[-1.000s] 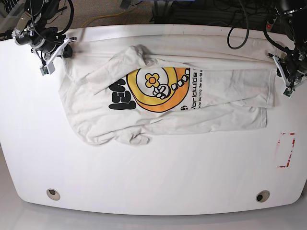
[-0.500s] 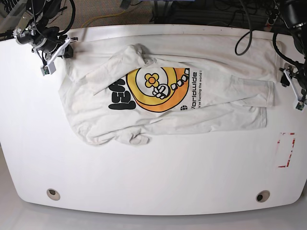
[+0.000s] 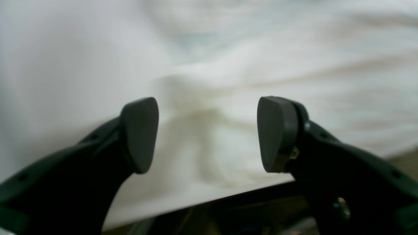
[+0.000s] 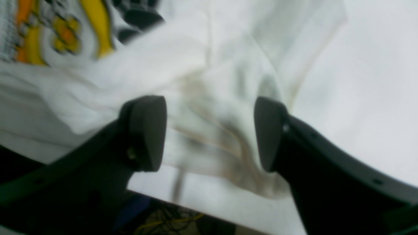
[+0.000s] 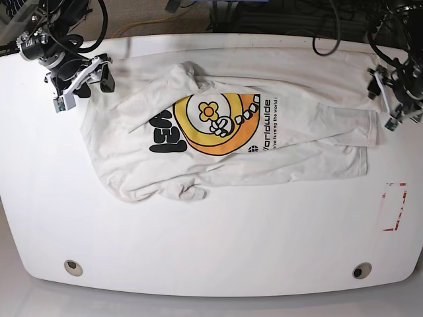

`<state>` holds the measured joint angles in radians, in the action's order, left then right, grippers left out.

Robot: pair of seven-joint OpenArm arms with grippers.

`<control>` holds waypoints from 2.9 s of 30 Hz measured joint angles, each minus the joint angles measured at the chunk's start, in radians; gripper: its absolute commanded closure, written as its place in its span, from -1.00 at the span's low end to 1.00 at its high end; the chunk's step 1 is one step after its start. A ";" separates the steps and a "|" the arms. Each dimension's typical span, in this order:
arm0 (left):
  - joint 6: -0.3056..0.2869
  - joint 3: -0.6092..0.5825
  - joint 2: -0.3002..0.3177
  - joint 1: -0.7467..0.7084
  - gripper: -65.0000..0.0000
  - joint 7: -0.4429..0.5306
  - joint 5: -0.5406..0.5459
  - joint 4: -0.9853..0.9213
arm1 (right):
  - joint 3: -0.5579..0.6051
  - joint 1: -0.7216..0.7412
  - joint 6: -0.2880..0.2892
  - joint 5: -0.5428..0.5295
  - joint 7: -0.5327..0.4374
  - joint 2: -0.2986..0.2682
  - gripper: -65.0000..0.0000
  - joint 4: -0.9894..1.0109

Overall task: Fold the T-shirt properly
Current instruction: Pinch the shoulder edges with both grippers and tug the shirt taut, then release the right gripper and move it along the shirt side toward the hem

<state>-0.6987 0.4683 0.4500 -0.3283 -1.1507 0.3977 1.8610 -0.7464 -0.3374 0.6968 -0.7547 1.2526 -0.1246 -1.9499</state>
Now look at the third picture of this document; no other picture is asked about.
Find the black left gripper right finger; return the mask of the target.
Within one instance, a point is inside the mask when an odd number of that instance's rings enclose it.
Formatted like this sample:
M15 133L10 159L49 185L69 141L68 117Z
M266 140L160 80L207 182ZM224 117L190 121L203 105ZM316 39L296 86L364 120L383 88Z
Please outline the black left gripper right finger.
M257 104L263 167L290 173L322 235L416 235L417 182L377 156L342 143L296 101Z

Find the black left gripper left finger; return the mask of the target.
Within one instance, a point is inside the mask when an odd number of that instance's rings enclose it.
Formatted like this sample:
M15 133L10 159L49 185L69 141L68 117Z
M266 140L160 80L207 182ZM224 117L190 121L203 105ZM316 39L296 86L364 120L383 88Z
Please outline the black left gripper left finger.
M151 167L159 125L155 98L127 103L79 143L1 183L1 229L15 235L99 235L121 185Z

